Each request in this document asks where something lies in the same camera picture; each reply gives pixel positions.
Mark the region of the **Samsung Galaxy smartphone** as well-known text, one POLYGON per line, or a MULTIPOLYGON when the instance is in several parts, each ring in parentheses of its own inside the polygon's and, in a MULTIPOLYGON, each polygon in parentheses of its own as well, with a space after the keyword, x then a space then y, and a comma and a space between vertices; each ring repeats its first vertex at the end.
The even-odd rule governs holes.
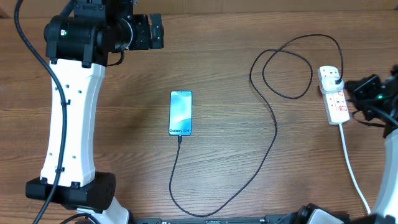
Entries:
POLYGON ((192 134, 193 93, 172 91, 170 93, 169 134, 190 136, 192 134))

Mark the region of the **white power strip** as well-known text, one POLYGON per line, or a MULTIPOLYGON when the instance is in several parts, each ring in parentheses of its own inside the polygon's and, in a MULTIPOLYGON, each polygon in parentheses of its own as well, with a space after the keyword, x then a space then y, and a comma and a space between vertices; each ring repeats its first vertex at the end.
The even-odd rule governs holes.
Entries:
MULTIPOLYGON (((320 81, 323 78, 334 78, 335 80, 340 80, 340 74, 336 67, 332 66, 322 66, 318 69, 318 79, 319 86, 320 81)), ((344 91, 334 92, 332 94, 322 94, 326 116, 328 123, 331 125, 339 125, 347 122, 350 119, 348 106, 346 103, 346 98, 344 91)))

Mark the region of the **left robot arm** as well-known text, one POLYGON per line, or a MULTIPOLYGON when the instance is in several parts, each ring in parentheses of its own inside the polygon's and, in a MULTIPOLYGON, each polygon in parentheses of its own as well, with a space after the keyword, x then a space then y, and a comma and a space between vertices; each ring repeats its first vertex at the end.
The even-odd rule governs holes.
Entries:
POLYGON ((57 203, 93 223, 132 223, 115 197, 116 178, 96 170, 93 135, 110 53, 164 46, 160 14, 135 14, 133 1, 70 1, 45 26, 41 64, 52 78, 49 144, 28 198, 57 203))

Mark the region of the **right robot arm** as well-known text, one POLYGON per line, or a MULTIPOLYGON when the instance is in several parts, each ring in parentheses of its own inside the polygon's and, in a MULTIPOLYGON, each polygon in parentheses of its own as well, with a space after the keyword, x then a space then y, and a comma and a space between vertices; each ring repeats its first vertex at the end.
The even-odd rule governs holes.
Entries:
POLYGON ((376 203, 371 213, 355 223, 397 223, 397 65, 382 82, 378 75, 347 81, 349 102, 366 121, 384 122, 385 164, 376 203))

